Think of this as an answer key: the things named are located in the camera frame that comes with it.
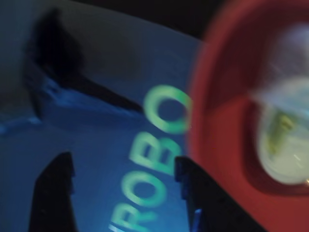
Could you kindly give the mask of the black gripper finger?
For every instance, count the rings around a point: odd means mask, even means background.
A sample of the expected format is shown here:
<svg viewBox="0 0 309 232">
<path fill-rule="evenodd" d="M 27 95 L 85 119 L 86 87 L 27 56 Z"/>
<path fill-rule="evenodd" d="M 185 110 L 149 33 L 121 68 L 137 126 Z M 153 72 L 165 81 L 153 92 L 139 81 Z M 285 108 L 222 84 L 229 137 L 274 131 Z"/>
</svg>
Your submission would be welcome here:
<svg viewBox="0 0 309 232">
<path fill-rule="evenodd" d="M 264 232 L 200 166 L 187 157 L 175 158 L 174 176 L 186 202 L 191 232 Z"/>
<path fill-rule="evenodd" d="M 77 232 L 70 196 L 74 166 L 70 152 L 57 155 L 37 177 L 34 185 L 30 232 Z"/>
</svg>

